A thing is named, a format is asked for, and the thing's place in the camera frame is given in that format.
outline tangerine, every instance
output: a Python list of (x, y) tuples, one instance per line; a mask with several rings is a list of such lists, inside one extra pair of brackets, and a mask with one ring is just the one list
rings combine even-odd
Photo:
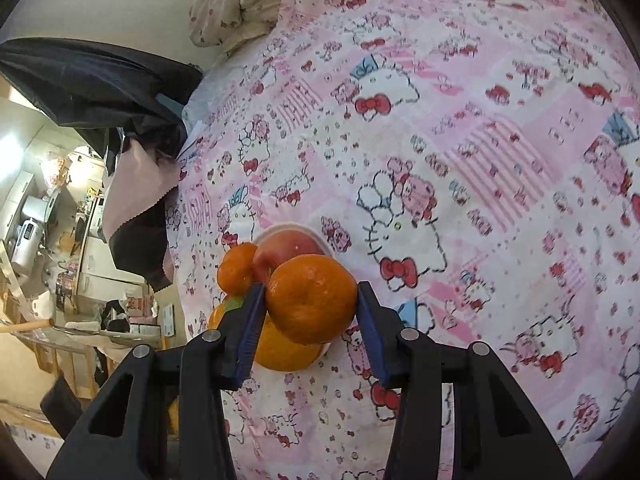
[(218, 267), (218, 286), (230, 296), (244, 296), (254, 282), (252, 265), (258, 247), (250, 242), (229, 249)]
[(213, 309), (211, 316), (209, 316), (209, 322), (207, 323), (207, 329), (212, 330), (214, 328), (218, 328), (220, 321), (222, 321), (222, 317), (225, 315), (225, 304), (220, 303), (216, 308)]
[(323, 254), (302, 254), (271, 275), (265, 295), (274, 325), (299, 344), (328, 343), (350, 325), (357, 285), (349, 271)]
[(254, 360), (269, 370), (296, 372), (307, 368), (319, 357), (321, 351), (320, 344), (300, 345), (289, 341), (267, 314)]

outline blue gripper pad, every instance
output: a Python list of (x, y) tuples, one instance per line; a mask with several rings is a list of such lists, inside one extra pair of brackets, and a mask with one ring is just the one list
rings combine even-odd
[(227, 312), (220, 322), (218, 330), (225, 337), (220, 375), (232, 381), (235, 387), (228, 388), (230, 390), (240, 388), (251, 373), (266, 314), (264, 285), (254, 283), (245, 295), (242, 307)]
[(387, 389), (405, 386), (410, 360), (398, 347), (404, 323), (395, 310), (378, 303), (369, 282), (358, 283), (356, 318), (374, 377)]

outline pink cloth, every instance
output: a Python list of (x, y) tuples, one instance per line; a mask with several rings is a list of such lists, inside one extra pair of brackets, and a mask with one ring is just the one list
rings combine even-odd
[(147, 153), (132, 139), (130, 148), (120, 156), (104, 203), (102, 232), (107, 242), (121, 225), (154, 206), (176, 187), (179, 179), (178, 164)]
[[(280, 13), (185, 110), (197, 134), (167, 227), (190, 335), (222, 300), (225, 251), (304, 224), (408, 325), (491, 345), (579, 469), (640, 376), (640, 73), (615, 26), (595, 0)], [(356, 326), (223, 399), (247, 480), (380, 478), (399, 405)], [(449, 387), (442, 408), (448, 478)]]

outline red bow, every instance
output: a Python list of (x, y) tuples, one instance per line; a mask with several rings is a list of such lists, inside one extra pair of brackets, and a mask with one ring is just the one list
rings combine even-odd
[(229, 247), (235, 247), (238, 245), (238, 235), (233, 235), (229, 232), (226, 232), (222, 235), (222, 244), (228, 245)]
[(294, 202), (300, 202), (300, 192), (295, 190), (293, 193), (287, 195), (287, 202), (293, 204)]
[(426, 209), (422, 212), (422, 218), (425, 220), (431, 220), (431, 210), (438, 205), (438, 201), (436, 197), (432, 196), (429, 199), (429, 203), (427, 204)]
[(412, 258), (405, 258), (401, 262), (382, 258), (380, 260), (380, 274), (387, 281), (391, 278), (401, 278), (409, 288), (414, 288), (418, 284), (418, 272)]
[(391, 101), (386, 95), (377, 94), (369, 99), (356, 99), (355, 107), (357, 113), (361, 115), (369, 110), (375, 110), (379, 114), (387, 115), (391, 111)]
[(367, 0), (350, 0), (346, 3), (348, 9), (355, 9), (356, 7), (363, 6), (367, 3)]
[(482, 310), (482, 301), (480, 300), (473, 300), (469, 303), (469, 306), (473, 309), (473, 310)]
[(363, 41), (360, 44), (360, 47), (364, 50), (369, 50), (370, 48), (374, 48), (375, 46), (383, 46), (385, 44), (385, 40), (382, 38), (376, 38), (373, 41)]
[(393, 390), (383, 388), (378, 381), (371, 387), (371, 402), (379, 408), (382, 406), (388, 407), (398, 416), (400, 396)]
[(634, 212), (634, 218), (640, 223), (640, 195), (633, 193), (631, 197), (631, 210)]
[(244, 172), (249, 174), (258, 169), (258, 159), (252, 158), (251, 160), (246, 160), (242, 166), (244, 167)]
[(562, 356), (560, 352), (555, 351), (551, 355), (545, 355), (540, 358), (540, 369), (546, 372), (550, 368), (556, 373), (562, 370)]
[(287, 435), (276, 435), (276, 437), (278, 438), (278, 441), (284, 447), (291, 447), (291, 442), (290, 442), (289, 437)]

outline apple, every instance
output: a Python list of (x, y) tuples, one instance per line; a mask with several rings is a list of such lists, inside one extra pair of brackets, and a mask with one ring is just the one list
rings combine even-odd
[(254, 278), (269, 283), (273, 271), (300, 254), (324, 254), (316, 241), (296, 229), (274, 233), (263, 241), (254, 254)]

